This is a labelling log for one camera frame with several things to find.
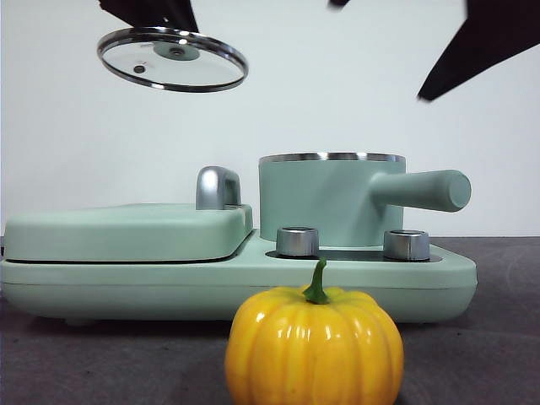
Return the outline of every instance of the silver pot rim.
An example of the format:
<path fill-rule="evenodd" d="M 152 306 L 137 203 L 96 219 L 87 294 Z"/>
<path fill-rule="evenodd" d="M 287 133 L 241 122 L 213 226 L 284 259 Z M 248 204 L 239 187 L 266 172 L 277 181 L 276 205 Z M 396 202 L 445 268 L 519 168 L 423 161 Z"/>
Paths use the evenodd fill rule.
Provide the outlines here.
<path fill-rule="evenodd" d="M 369 152 L 308 152 L 302 154 L 273 154 L 259 159 L 259 165 L 270 162 L 297 162 L 306 160 L 373 160 L 377 162 L 405 162 L 398 154 Z"/>

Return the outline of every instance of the mint green appliance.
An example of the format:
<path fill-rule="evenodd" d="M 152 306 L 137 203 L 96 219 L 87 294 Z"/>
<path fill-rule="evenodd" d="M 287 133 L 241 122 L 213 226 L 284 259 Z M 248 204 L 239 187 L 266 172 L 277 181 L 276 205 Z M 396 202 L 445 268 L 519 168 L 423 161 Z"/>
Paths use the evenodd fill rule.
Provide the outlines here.
<path fill-rule="evenodd" d="M 240 179 L 209 166 L 192 204 L 28 213 L 8 220 L 3 294 L 37 316 L 230 320 L 250 295 L 311 280 L 371 294 L 395 321 L 460 315 L 473 261 L 402 229 L 402 206 L 456 211 L 471 188 L 458 171 L 405 173 L 389 154 L 286 154 L 259 164 L 261 230 Z"/>

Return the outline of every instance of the glass lid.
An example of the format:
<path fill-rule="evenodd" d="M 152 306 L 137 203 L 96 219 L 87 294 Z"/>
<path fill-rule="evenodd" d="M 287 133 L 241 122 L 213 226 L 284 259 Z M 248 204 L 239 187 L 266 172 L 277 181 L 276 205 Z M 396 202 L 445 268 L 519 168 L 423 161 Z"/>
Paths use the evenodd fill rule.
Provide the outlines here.
<path fill-rule="evenodd" d="M 206 93 L 236 87 L 247 60 L 209 36 L 171 28 L 129 28 L 101 38 L 98 56 L 111 72 L 156 89 Z"/>

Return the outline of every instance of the appliance base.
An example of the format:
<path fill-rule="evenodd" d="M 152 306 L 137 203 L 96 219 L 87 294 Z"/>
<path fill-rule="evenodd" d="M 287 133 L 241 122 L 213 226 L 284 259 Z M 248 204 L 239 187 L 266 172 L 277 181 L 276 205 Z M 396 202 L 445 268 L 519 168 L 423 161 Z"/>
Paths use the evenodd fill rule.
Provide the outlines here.
<path fill-rule="evenodd" d="M 64 318 L 68 323 L 231 320 L 239 305 L 255 293 L 310 282 L 316 260 L 266 255 L 274 249 L 275 243 L 254 231 L 234 255 L 222 261 L 112 264 L 4 260 L 3 295 L 23 311 Z M 396 322 L 435 322 L 459 316 L 476 290 L 476 265 L 438 246 L 431 246 L 430 253 L 442 260 L 328 261 L 324 284 L 370 294 Z"/>

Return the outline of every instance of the pot handle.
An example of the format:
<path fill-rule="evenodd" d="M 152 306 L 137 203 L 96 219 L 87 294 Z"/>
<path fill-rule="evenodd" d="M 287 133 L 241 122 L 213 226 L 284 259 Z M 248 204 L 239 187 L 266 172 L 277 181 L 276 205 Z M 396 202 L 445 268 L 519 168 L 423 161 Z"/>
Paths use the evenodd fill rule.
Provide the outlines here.
<path fill-rule="evenodd" d="M 375 175 L 370 182 L 377 203 L 453 213 L 467 205 L 471 182 L 458 170 Z"/>
<path fill-rule="evenodd" d="M 195 209 L 225 209 L 241 205 L 240 177 L 221 166 L 207 166 L 197 176 Z"/>

